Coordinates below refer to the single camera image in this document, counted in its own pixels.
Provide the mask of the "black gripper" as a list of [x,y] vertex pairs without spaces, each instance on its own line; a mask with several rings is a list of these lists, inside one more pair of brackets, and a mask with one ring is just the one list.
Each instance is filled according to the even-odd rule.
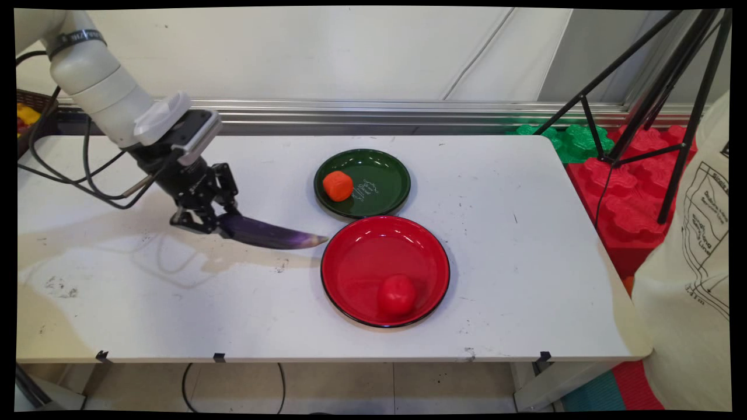
[[174,199],[177,209],[170,217],[170,226],[200,235],[213,233],[218,228],[214,203],[226,213],[240,216],[235,200],[238,187],[228,164],[209,165],[198,157],[185,166],[178,162],[178,151],[168,143],[132,146],[127,152]]

